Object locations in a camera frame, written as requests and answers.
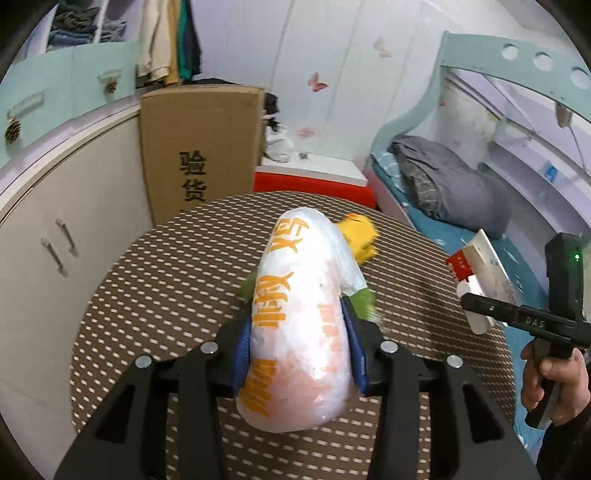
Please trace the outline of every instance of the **pine cone decoration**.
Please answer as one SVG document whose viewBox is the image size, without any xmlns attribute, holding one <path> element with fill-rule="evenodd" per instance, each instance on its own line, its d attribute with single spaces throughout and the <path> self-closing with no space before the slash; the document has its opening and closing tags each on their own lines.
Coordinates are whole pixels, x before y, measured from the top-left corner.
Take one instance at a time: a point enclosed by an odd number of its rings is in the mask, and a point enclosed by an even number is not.
<svg viewBox="0 0 591 480">
<path fill-rule="evenodd" d="M 4 140 L 7 144 L 14 143 L 21 135 L 21 123 L 16 118 L 8 119 L 8 126 L 4 131 Z"/>
<path fill-rule="evenodd" d="M 107 95 L 111 95 L 111 94 L 115 93 L 116 90 L 117 90 L 117 80 L 109 79 L 107 81 L 107 83 L 105 83 L 105 93 Z"/>
</svg>

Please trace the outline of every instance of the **sleeve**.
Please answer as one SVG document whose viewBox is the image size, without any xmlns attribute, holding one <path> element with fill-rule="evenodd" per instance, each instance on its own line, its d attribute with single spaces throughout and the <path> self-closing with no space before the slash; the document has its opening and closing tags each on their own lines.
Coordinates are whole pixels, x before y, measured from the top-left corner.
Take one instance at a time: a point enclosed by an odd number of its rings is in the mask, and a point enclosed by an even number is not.
<svg viewBox="0 0 591 480">
<path fill-rule="evenodd" d="M 591 404 L 567 424 L 551 425 L 546 430 L 537 462 L 540 477 L 542 480 L 587 478 L 591 472 L 590 453 Z"/>
</svg>

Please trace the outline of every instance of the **bed headboard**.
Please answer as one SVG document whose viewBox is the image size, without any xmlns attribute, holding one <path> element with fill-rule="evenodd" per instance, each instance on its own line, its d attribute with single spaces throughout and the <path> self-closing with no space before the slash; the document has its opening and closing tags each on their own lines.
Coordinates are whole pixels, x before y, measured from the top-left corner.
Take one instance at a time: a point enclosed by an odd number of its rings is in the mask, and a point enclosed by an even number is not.
<svg viewBox="0 0 591 480">
<path fill-rule="evenodd" d="M 521 40 L 445 32 L 427 91 L 415 107 L 379 130 L 371 150 L 375 157 L 388 149 L 396 135 L 415 128 L 437 108 L 448 69 L 470 70 L 516 83 L 591 121 L 591 73 L 584 63 Z"/>
</svg>

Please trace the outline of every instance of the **brown tablecloth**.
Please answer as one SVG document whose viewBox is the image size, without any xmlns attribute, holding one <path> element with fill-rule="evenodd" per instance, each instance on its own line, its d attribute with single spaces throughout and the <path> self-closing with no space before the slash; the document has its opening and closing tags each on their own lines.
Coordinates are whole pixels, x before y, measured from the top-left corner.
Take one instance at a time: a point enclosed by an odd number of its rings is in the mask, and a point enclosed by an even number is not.
<svg viewBox="0 0 591 480">
<path fill-rule="evenodd" d="M 308 206 L 337 222 L 361 213 L 380 233 L 379 255 L 361 270 L 376 292 L 384 336 L 412 353 L 444 359 L 455 353 L 478 372 L 507 418 L 514 415 L 514 378 L 505 336 L 471 333 L 444 261 L 446 254 L 409 227 L 366 207 L 319 195 L 273 192 L 230 197 L 181 213 L 146 233 L 113 266 L 89 302 L 72 359 L 72 412 L 77 429 L 122 372 L 143 353 L 181 356 L 235 318 L 242 280 L 258 266 L 275 221 Z M 421 395 L 417 478 L 428 478 L 428 397 Z M 169 403 L 168 468 L 175 478 L 176 398 Z M 306 432 L 254 429 L 233 400 L 218 402 L 230 478 L 331 480 L 366 475 L 379 400 L 359 398 L 350 412 Z"/>
</svg>

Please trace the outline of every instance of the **drawer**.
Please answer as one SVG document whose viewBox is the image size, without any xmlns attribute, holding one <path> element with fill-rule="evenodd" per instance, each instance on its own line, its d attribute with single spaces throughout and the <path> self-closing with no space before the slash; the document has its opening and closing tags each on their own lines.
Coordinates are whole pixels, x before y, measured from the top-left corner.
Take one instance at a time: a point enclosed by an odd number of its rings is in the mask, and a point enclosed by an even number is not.
<svg viewBox="0 0 591 480">
<path fill-rule="evenodd" d="M 107 103 L 132 95 L 135 90 L 136 42 L 97 43 L 74 47 L 72 89 L 74 115 L 83 115 Z M 107 93 L 108 81 L 116 82 Z"/>
<path fill-rule="evenodd" d="M 72 49 L 51 51 L 12 65 L 0 83 L 0 167 L 24 147 L 74 116 L 72 92 Z M 12 144 L 4 140 L 7 115 L 21 123 L 21 133 Z"/>
</svg>

